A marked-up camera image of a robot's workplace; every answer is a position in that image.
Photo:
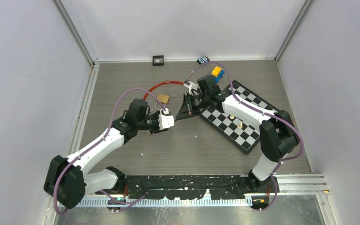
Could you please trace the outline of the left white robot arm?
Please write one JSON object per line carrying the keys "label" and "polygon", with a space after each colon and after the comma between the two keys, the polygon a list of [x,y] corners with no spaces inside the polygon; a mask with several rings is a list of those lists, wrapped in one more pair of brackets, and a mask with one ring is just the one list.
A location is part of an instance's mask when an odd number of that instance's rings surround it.
{"label": "left white robot arm", "polygon": [[123,172],[113,166],[95,173],[90,173],[91,169],[139,131],[161,133],[168,131],[174,123],[175,118],[169,109],[150,112],[147,101],[134,99],[122,116],[113,120],[94,141],[67,157],[54,157],[43,190],[67,209],[74,208],[84,196],[95,192],[110,190],[120,194],[127,182]]}

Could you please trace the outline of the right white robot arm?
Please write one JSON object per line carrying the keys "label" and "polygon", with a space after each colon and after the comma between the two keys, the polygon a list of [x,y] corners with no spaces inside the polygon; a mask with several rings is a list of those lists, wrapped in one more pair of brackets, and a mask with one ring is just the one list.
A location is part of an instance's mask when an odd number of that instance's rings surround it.
{"label": "right white robot arm", "polygon": [[270,111],[241,99],[233,87],[222,90],[211,75],[200,77],[196,83],[186,79],[183,85],[188,92],[176,119],[183,120],[201,114],[206,108],[235,118],[256,128],[260,137],[262,155],[246,179],[254,192],[262,192],[282,161],[302,143],[287,111]]}

